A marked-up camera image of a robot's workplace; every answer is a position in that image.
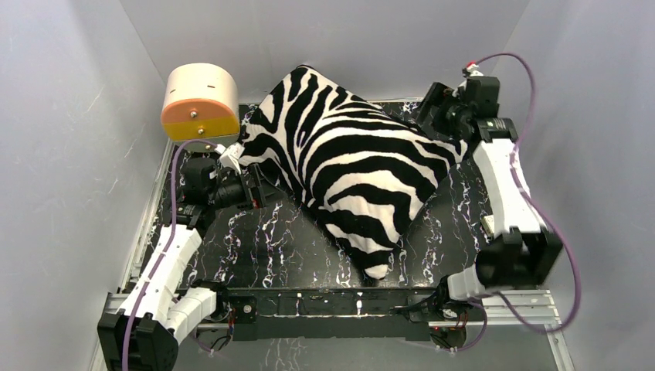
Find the zebra and grey pillowcase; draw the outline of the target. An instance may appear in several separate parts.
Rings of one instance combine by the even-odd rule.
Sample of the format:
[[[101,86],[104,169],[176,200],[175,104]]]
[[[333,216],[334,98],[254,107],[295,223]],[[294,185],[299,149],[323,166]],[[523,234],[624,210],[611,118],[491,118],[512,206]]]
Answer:
[[[241,165],[281,182],[375,280],[450,170],[470,150],[431,138],[308,65],[291,70],[243,125]]]

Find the cream and orange cylindrical container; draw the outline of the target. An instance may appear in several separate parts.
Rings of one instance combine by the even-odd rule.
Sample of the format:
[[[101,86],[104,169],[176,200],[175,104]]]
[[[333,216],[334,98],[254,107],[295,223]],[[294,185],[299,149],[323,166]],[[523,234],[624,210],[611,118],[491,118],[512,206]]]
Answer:
[[[209,144],[230,146],[239,137],[238,88],[232,75],[211,63],[178,66],[168,75],[161,126],[186,151],[208,152]]]

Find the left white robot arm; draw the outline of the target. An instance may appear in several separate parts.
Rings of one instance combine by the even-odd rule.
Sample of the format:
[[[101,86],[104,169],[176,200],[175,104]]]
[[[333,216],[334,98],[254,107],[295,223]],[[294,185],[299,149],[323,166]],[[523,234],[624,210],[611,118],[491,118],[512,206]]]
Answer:
[[[213,158],[192,158],[180,173],[185,183],[171,176],[171,212],[143,274],[120,307],[98,322],[109,370],[171,370],[180,344],[203,321],[225,323],[231,339],[236,323],[254,320],[256,299],[232,294],[221,281],[198,279],[178,288],[218,210],[262,209],[276,196],[275,186],[257,164],[237,172]]]

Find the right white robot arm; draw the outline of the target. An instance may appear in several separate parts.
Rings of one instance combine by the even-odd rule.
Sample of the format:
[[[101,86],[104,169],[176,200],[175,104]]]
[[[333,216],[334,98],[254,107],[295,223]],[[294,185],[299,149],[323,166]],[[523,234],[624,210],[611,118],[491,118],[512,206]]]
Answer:
[[[563,248],[527,200],[517,129],[510,118],[497,115],[500,87],[499,79],[486,76],[470,76],[456,89],[435,82],[418,108],[420,124],[468,144],[494,218],[493,239],[474,264],[440,283],[445,292],[436,297],[435,309],[446,320],[462,314],[470,298],[543,284]]]

